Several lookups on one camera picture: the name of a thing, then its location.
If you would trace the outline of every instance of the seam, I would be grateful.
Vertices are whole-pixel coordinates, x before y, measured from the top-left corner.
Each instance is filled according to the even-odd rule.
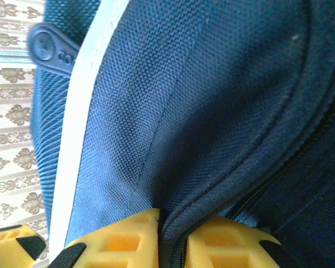
[[[306,54],[308,53],[308,50],[309,50],[309,44],[307,44],[307,48],[305,50]],[[270,123],[270,125],[266,128],[266,132],[263,135],[261,135],[261,137],[259,138],[259,140],[256,141],[256,144],[253,146],[253,148],[251,148],[251,150],[247,153],[247,155],[245,157],[243,157],[238,163],[236,163],[235,167],[233,167],[228,173],[222,175],[221,178],[216,183],[210,185],[205,191],[199,193],[193,200],[189,201],[186,205],[184,205],[182,207],[182,209],[180,210],[180,213],[177,213],[176,215],[174,215],[173,218],[171,219],[169,225],[167,227],[165,227],[164,230],[161,231],[161,233],[162,233],[161,235],[162,236],[164,236],[164,234],[166,233],[166,230],[174,223],[174,221],[177,219],[178,216],[181,215],[181,213],[183,211],[185,211],[186,209],[190,208],[195,202],[197,202],[198,200],[200,200],[201,198],[203,198],[211,190],[213,190],[215,187],[217,187],[219,184],[221,184],[224,181],[224,178],[226,176],[229,176],[233,172],[235,172],[257,150],[257,148],[264,142],[264,140],[266,139],[266,137],[270,134],[270,132],[272,131],[272,129],[275,127],[275,125],[277,124],[277,122],[280,119],[280,117],[284,114],[287,106],[289,105],[289,102],[290,102],[292,96],[295,93],[296,85],[299,83],[299,80],[300,79],[298,79],[298,81],[295,82],[293,90],[291,90],[291,92],[289,93],[288,98],[285,100],[284,105],[282,106],[280,112],[274,117],[274,119],[272,120],[272,122]],[[186,231],[184,231],[179,237],[187,235],[190,232],[190,228],[191,227],[189,227]],[[175,243],[173,244],[172,250],[170,252],[170,265],[169,266],[172,266],[172,264],[173,264],[173,255],[174,255],[174,252],[176,251],[176,247],[178,245],[178,241],[179,241],[179,239],[177,239],[175,241]]]
[[[328,148],[323,153],[323,155],[310,167],[309,171],[305,174],[304,177],[308,178],[310,176],[313,176],[313,174],[315,173],[315,169],[314,168],[317,167],[324,160],[325,156],[327,156],[330,153],[330,151],[334,150],[334,149],[335,149],[335,143],[333,143],[333,145],[330,148]],[[256,203],[253,204],[252,206],[250,206],[249,208],[246,208],[245,211],[250,212],[250,211],[254,210],[255,208],[257,208],[258,206],[260,206],[261,203],[265,202],[265,200],[270,197],[270,194],[272,192],[273,187],[277,186],[277,184],[279,182],[280,182],[280,178],[277,181],[275,181],[274,183],[272,183],[270,185],[270,189],[268,190],[268,192],[265,192],[265,193],[263,193],[263,195],[261,195],[260,197],[258,197],[258,201],[256,201]],[[238,222],[243,222],[243,221],[246,221],[248,219],[249,219],[249,216],[248,215],[244,215],[244,216],[242,216],[238,220]]]
[[[211,5],[209,11],[208,11],[208,12],[206,13],[206,15],[205,15],[205,18],[208,17],[208,16],[210,15],[210,13],[211,13],[213,7],[214,7],[214,5]],[[174,88],[172,89],[172,91],[171,91],[171,93],[170,93],[170,95],[169,95],[169,97],[168,97],[168,99],[167,99],[167,101],[166,101],[166,104],[164,105],[164,109],[163,109],[162,112],[161,112],[161,116],[160,116],[160,118],[159,118],[159,120],[158,120],[158,122],[157,122],[157,124],[156,124],[156,128],[155,128],[155,130],[154,130],[154,134],[153,134],[153,136],[152,136],[152,139],[151,139],[151,142],[150,142],[150,145],[149,145],[149,149],[148,149],[148,151],[147,151],[147,153],[146,153],[146,156],[145,156],[145,159],[144,159],[144,161],[143,161],[141,170],[140,170],[140,172],[139,172],[139,177],[138,177],[138,180],[137,180],[137,182],[136,182],[134,191],[133,191],[133,193],[131,194],[131,196],[130,196],[130,198],[129,198],[129,201],[128,201],[128,204],[127,204],[127,209],[126,209],[126,215],[128,214],[129,208],[130,208],[130,206],[131,206],[132,198],[133,198],[135,192],[137,191],[137,189],[138,189],[138,187],[139,187],[140,180],[141,180],[141,176],[142,176],[142,174],[143,174],[143,170],[144,170],[144,167],[145,167],[145,165],[146,165],[146,161],[147,161],[147,159],[148,159],[149,154],[151,153],[152,144],[154,143],[156,134],[157,134],[157,132],[158,132],[158,130],[159,130],[159,127],[160,127],[160,124],[161,124],[161,122],[162,122],[162,119],[163,119],[163,117],[164,117],[164,115],[165,115],[166,109],[167,109],[167,107],[168,107],[168,105],[169,105],[169,103],[170,103],[170,101],[171,101],[171,98],[172,98],[172,96],[173,96],[173,94],[174,94],[174,92],[175,92],[175,90],[176,90],[176,87],[177,87],[177,85],[178,85],[179,79],[181,78],[181,73],[182,73],[183,70],[185,69],[186,63],[187,63],[188,59],[190,58],[190,55],[191,55],[193,49],[196,47],[197,39],[199,38],[199,36],[200,36],[200,34],[202,33],[203,29],[205,28],[206,24],[207,24],[207,22],[206,22],[206,20],[204,20],[204,23],[203,23],[203,25],[201,26],[200,31],[199,31],[198,34],[196,35],[195,41],[194,41],[193,45],[191,46],[191,49],[190,49],[188,55],[186,56],[186,59],[185,59],[184,63],[181,65],[181,70],[180,70],[180,72],[179,72],[179,75],[177,76],[177,79],[176,79]]]
[[[95,59],[98,51],[102,48],[102,43],[103,43],[102,36],[107,36],[107,32],[108,32],[110,26],[111,26],[111,28],[113,28],[113,34],[114,34],[114,30],[117,27],[117,25],[119,24],[119,21],[118,21],[117,25],[114,27],[112,21],[115,18],[116,14],[117,14],[117,12],[118,12],[118,10],[120,8],[120,3],[121,2],[118,2],[118,3],[115,4],[114,11],[113,11],[112,15],[110,16],[109,20],[106,22],[106,25],[104,26],[104,29],[103,29],[103,33],[97,37],[99,39],[99,41],[97,42],[97,44],[95,46],[95,50],[91,53],[91,56],[90,56],[90,58],[92,60],[90,62],[89,70],[88,70],[89,76],[92,76],[92,69],[93,69],[94,59]],[[100,70],[100,67],[98,68],[98,71],[95,74],[95,77],[97,77],[99,75],[99,70]],[[92,96],[93,96],[93,92],[94,92],[94,85],[95,85],[95,83],[93,83],[93,90],[92,90],[92,95],[91,95],[90,102],[92,101]],[[87,116],[87,120],[86,120],[84,132],[87,131],[88,117],[89,117],[89,112],[88,112],[88,116]],[[69,226],[71,225],[72,213],[73,213],[73,208],[74,208],[74,201],[75,201],[75,198],[76,198],[76,191],[77,191],[77,183],[78,183],[78,177],[79,177],[80,163],[79,163],[79,166],[78,166],[77,179],[76,179],[76,182],[75,182],[75,185],[74,185],[75,186],[75,190],[74,190],[75,193],[74,193],[72,207],[71,207],[71,211],[70,211],[70,219],[69,219],[68,227],[67,227],[67,230],[66,230],[65,244],[67,243],[67,236],[68,236]]]
[[[331,170],[335,168],[335,162],[331,168],[324,171],[323,174],[320,177],[323,177],[327,175]],[[332,178],[334,178],[332,181],[329,181],[310,201],[308,201],[306,204],[303,205],[302,208],[300,208],[298,211],[294,212],[282,225],[279,226],[279,228],[274,232],[273,235],[278,234],[281,230],[283,230],[285,227],[288,226],[289,223],[291,223],[294,219],[296,219],[300,214],[302,214],[306,209],[308,209],[309,206],[311,206],[314,202],[317,201],[318,198],[320,198],[324,193],[329,191],[333,185],[335,184],[335,177],[331,175]]]

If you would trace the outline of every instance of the backpack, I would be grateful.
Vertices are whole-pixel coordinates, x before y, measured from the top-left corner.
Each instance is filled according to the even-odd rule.
[[[50,258],[160,208],[159,267],[219,214],[335,267],[335,1],[47,0],[31,132]]]

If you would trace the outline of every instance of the blue fabric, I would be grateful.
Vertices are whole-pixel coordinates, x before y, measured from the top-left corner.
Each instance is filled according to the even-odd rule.
[[[99,3],[97,0],[47,0],[44,21],[53,23],[68,38],[80,45]],[[32,99],[31,134],[49,229],[68,85],[68,78],[37,67]]]
[[[45,21],[81,44],[97,6],[49,0]],[[48,220],[68,82],[37,72]],[[95,83],[66,243],[159,207],[159,267],[179,267],[187,235],[274,174],[334,96],[335,2],[131,0]]]
[[[324,130],[318,141],[277,181],[245,209],[239,222],[258,218],[259,225],[281,229],[301,213],[326,185],[335,180],[335,121]]]
[[[303,267],[335,267],[335,172],[324,191],[277,234]]]

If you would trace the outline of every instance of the zipper pull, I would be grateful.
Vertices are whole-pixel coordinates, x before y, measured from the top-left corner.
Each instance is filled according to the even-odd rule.
[[[79,46],[52,23],[36,24],[27,40],[31,60],[44,70],[70,77]]]

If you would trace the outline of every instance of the black plastic part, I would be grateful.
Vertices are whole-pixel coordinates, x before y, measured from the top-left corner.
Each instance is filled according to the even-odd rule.
[[[77,243],[65,248],[48,268],[72,268],[86,247],[85,243]]]
[[[46,247],[45,242],[39,236],[19,237],[16,241],[33,260],[36,260]]]
[[[28,35],[27,48],[38,66],[51,73],[71,76],[79,46],[53,24],[36,24]]]
[[[12,229],[17,229],[17,228],[20,228],[22,227],[22,225],[14,225],[14,226],[9,226],[9,227],[5,227],[5,228],[0,228],[0,232],[3,232],[3,231],[7,231],[7,230],[12,230]]]
[[[269,240],[262,240],[259,244],[268,252],[269,256],[272,257],[280,268],[302,268],[282,245]]]

